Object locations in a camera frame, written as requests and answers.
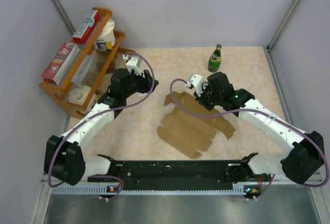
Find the brown cardboard box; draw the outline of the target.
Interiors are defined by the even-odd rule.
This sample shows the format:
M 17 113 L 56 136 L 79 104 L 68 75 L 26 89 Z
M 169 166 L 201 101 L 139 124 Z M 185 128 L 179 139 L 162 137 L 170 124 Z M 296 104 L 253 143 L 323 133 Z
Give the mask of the brown cardboard box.
M 236 131 L 235 127 L 222 116 L 209 118 L 220 112 L 216 109 L 206 110 L 191 94 L 176 91 L 173 94 L 182 108 L 202 117 L 189 115 L 174 105 L 172 111 L 166 113 L 160 121 L 157 135 L 189 159 L 215 160 L 214 153 L 210 151 L 212 140 L 217 134 L 222 134 L 229 141 Z

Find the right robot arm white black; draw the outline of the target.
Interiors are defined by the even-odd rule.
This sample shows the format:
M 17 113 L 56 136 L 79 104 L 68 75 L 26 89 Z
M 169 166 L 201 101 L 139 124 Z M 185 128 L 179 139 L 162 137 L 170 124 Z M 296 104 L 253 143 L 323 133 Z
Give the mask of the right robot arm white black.
M 274 141 L 282 150 L 278 155 L 255 154 L 247 158 L 241 169 L 244 179 L 251 181 L 260 174 L 285 175 L 297 184 L 306 181 L 324 164 L 320 155 L 324 150 L 323 137 L 314 131 L 310 134 L 291 126 L 269 111 L 256 97 L 245 89 L 235 90 L 225 73 L 213 73 L 203 79 L 191 75 L 187 87 L 194 88 L 194 98 L 211 111 L 221 106 L 232 111 Z

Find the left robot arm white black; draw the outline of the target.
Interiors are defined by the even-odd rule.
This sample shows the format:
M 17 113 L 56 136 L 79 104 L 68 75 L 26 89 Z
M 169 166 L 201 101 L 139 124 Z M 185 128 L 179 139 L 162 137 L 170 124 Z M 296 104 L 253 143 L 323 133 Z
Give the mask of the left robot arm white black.
M 137 74 L 135 69 L 120 68 L 113 73 L 107 91 L 94 104 L 91 111 L 72 129 L 61 136 L 51 136 L 46 143 L 44 172 L 50 187 L 52 178 L 76 185 L 85 177 L 101 176 L 106 181 L 113 180 L 117 169 L 111 165 L 111 158 L 98 155 L 85 158 L 83 149 L 108 123 L 130 106 L 127 99 L 132 95 L 144 94 L 144 100 L 159 84 L 153 69 Z

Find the red white box upper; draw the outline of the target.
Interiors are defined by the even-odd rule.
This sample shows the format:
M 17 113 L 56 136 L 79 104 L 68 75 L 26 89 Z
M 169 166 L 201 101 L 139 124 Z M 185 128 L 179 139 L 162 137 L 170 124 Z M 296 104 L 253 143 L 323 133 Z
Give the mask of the red white box upper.
M 101 19 L 101 14 L 98 10 L 91 9 L 78 25 L 72 35 L 74 43 L 85 44 L 91 36 L 94 28 Z

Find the red white box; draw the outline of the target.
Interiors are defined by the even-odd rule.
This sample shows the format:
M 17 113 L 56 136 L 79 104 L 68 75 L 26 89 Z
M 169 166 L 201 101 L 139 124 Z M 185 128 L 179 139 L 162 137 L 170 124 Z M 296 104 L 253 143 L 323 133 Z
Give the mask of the red white box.
M 80 49 L 76 43 L 64 42 L 41 77 L 58 85 L 79 51 Z
M 101 14 L 98 10 L 91 9 L 78 25 L 72 35 L 74 43 L 85 44 L 91 36 L 94 28 L 101 19 Z

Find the red white box lower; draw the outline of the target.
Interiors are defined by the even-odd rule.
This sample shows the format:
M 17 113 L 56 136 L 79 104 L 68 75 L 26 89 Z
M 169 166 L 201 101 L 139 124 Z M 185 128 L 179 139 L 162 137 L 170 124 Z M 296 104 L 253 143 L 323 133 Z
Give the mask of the red white box lower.
M 64 42 L 41 77 L 58 85 L 79 51 L 80 49 L 76 43 Z

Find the green glass bottle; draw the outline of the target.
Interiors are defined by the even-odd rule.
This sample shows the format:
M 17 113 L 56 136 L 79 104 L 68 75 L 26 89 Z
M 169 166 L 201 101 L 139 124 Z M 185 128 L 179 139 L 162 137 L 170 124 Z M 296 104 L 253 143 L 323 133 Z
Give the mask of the green glass bottle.
M 212 53 L 212 55 L 209 57 L 208 70 L 211 73 L 217 72 L 220 68 L 221 60 L 222 60 L 221 49 L 222 49 L 222 45 L 217 44 L 215 50 Z

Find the white paper bag upper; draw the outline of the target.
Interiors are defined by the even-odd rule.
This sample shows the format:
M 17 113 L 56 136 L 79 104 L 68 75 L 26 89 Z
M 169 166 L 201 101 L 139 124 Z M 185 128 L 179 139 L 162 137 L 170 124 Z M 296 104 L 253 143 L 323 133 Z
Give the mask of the white paper bag upper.
M 98 51 L 107 51 L 113 49 L 116 43 L 114 27 L 115 22 L 112 19 L 108 19 L 101 33 L 93 43 L 94 49 Z

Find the white paper bag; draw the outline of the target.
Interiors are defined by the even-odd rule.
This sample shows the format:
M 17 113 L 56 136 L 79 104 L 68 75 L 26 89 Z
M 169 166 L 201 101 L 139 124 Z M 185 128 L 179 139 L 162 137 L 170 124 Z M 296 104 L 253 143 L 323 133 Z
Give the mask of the white paper bag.
M 94 49 L 98 51 L 107 51 L 113 49 L 116 43 L 114 27 L 115 22 L 112 19 L 108 19 L 101 33 L 93 43 Z
M 83 105 L 91 91 L 91 88 L 87 85 L 81 85 L 79 87 L 75 87 L 73 90 L 70 91 L 68 96 L 68 101 L 77 104 L 77 105 Z M 95 103 L 98 101 L 98 97 L 93 94 L 89 104 L 87 105 L 86 111 L 80 111 L 82 114 L 88 114 Z

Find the orange wooden shelf rack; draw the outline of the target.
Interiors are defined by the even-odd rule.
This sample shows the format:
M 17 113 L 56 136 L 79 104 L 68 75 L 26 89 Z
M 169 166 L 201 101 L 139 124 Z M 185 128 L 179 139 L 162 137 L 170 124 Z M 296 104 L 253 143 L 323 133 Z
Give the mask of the orange wooden shelf rack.
M 110 85 L 110 74 L 116 69 L 115 59 L 118 55 L 132 52 L 132 49 L 121 46 L 125 33 L 119 30 L 114 31 L 115 45 L 112 50 L 98 51 L 94 49 L 93 43 L 101 33 L 112 12 L 106 8 L 92 8 L 98 10 L 101 19 L 94 28 L 91 36 L 85 44 L 78 44 L 80 49 L 73 63 L 65 73 L 61 82 L 56 85 L 48 80 L 43 80 L 39 87 L 56 102 L 70 117 L 82 119 L 93 94 L 98 98 Z M 73 104 L 68 101 L 71 90 L 81 85 L 87 85 L 91 91 L 83 105 Z

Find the white paper bag lower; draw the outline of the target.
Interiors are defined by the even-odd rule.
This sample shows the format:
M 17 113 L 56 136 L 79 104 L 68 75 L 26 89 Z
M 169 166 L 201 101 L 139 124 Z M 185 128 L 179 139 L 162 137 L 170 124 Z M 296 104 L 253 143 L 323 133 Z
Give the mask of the white paper bag lower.
M 75 87 L 73 90 L 70 91 L 68 96 L 68 101 L 77 104 L 77 105 L 83 105 L 91 91 L 91 88 L 87 85 L 81 85 L 79 87 Z M 88 114 L 95 103 L 98 101 L 98 97 L 93 94 L 89 104 L 87 105 L 86 111 L 80 111 L 82 114 Z

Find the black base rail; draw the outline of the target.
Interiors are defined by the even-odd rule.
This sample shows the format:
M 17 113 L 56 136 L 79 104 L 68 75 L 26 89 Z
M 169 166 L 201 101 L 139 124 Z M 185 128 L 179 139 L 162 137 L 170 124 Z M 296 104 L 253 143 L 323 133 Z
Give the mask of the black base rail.
M 223 190 L 238 182 L 269 182 L 239 160 L 115 161 L 109 176 L 120 178 L 124 189 L 156 191 Z

